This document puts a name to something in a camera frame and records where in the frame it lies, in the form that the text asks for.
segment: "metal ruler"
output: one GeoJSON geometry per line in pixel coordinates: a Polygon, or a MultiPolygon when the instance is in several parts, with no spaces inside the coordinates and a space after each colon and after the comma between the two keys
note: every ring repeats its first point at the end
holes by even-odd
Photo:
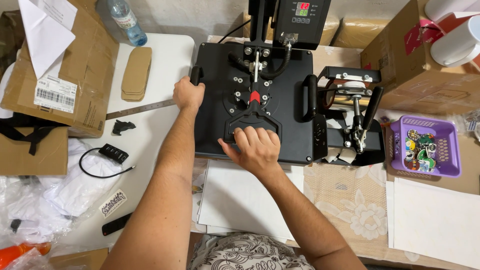
{"type": "Polygon", "coordinates": [[[172,105],[175,105],[175,102],[173,101],[173,99],[159,101],[159,102],[155,102],[155,103],[152,103],[152,104],[147,104],[147,105],[143,105],[143,106],[139,106],[139,107],[135,107],[135,108],[131,108],[131,109],[126,109],[126,110],[120,110],[120,111],[116,111],[116,112],[107,113],[107,119],[106,120],[115,119],[115,118],[119,118],[119,117],[127,116],[127,115],[132,115],[132,114],[136,114],[136,113],[144,112],[144,111],[148,111],[148,110],[155,110],[155,109],[159,109],[159,108],[164,108],[164,107],[168,107],[168,106],[172,106],[172,105]]]}

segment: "paper stack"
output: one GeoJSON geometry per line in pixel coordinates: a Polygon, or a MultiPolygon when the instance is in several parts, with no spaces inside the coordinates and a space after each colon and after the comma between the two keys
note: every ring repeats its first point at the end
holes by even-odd
{"type": "Polygon", "coordinates": [[[386,182],[388,247],[480,269],[480,196],[386,182]]]}
{"type": "MultiPolygon", "coordinates": [[[[303,167],[282,167],[303,193],[303,167]]],[[[252,232],[293,240],[285,221],[265,187],[248,171],[229,161],[209,160],[205,174],[199,224],[208,234],[252,232]]]]}
{"type": "Polygon", "coordinates": [[[136,47],[132,50],[123,74],[121,99],[130,102],[144,99],[151,63],[152,48],[136,47]]]}

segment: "black handle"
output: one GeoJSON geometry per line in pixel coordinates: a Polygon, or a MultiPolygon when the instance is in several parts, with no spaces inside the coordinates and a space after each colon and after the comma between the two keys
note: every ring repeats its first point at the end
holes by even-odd
{"type": "Polygon", "coordinates": [[[310,122],[317,115],[317,76],[310,74],[303,80],[302,86],[307,87],[308,109],[303,116],[304,122],[310,122]]]}
{"type": "Polygon", "coordinates": [[[249,116],[255,115],[258,119],[263,119],[265,122],[269,123],[276,129],[276,134],[280,139],[280,143],[282,142],[282,124],[275,120],[273,117],[268,115],[266,112],[260,109],[260,104],[253,100],[250,102],[248,108],[241,113],[233,116],[232,118],[225,121],[225,130],[223,133],[223,141],[230,144],[235,144],[235,137],[233,135],[233,130],[230,132],[230,129],[233,124],[240,121],[243,118],[248,118],[249,116]]]}
{"type": "Polygon", "coordinates": [[[363,118],[362,129],[369,130],[370,124],[372,123],[373,117],[377,112],[378,105],[380,100],[382,100],[382,95],[384,94],[384,88],[381,86],[376,86],[373,89],[372,96],[370,97],[370,102],[368,103],[367,111],[365,112],[365,117],[363,118]]]}
{"type": "Polygon", "coordinates": [[[200,82],[200,79],[204,77],[204,69],[201,66],[193,66],[192,67],[192,74],[190,76],[190,82],[197,86],[200,82]]]}

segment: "purple plastic basket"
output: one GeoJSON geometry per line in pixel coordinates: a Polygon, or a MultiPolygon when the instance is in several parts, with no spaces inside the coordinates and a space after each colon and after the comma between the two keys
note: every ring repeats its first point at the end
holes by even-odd
{"type": "Polygon", "coordinates": [[[393,122],[390,128],[394,132],[394,159],[392,167],[397,170],[457,178],[462,174],[460,151],[456,128],[452,122],[413,115],[404,115],[393,122]],[[419,134],[431,133],[437,145],[434,154],[437,166],[433,172],[420,172],[407,168],[405,159],[405,137],[410,129],[419,134]]]}

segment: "floral tablecloth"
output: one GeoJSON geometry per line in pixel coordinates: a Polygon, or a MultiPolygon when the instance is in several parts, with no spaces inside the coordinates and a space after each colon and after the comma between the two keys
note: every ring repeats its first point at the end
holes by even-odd
{"type": "MultiPolygon", "coordinates": [[[[216,42],[216,40],[219,40],[219,37],[209,37],[209,42],[216,42]]],[[[375,118],[382,126],[389,126],[390,122],[399,119],[404,114],[419,115],[400,111],[378,110],[375,118]]],[[[196,224],[206,167],[206,159],[195,159],[192,176],[192,232],[206,232],[204,225],[196,224]]],[[[441,269],[470,269],[427,256],[388,248],[388,213],[386,212],[385,197],[387,175],[384,163],[365,167],[314,163],[311,167],[304,167],[304,175],[304,194],[340,231],[359,257],[441,269]]],[[[287,241],[287,244],[298,246],[294,241],[287,241]]]]}

